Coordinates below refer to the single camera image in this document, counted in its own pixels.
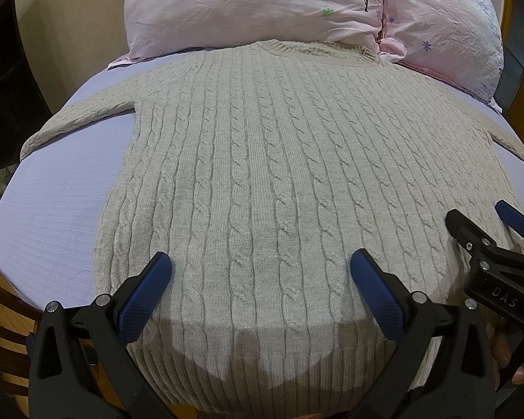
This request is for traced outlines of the person's right hand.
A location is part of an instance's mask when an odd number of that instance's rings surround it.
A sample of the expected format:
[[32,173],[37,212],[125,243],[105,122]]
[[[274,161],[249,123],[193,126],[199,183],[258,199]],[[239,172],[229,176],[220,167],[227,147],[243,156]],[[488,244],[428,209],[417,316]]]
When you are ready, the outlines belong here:
[[[493,356],[494,387],[499,388],[501,385],[501,369],[507,368],[511,360],[511,348],[505,333],[497,332],[495,334],[491,344],[491,353]],[[524,364],[517,369],[511,382],[515,386],[524,384]]]

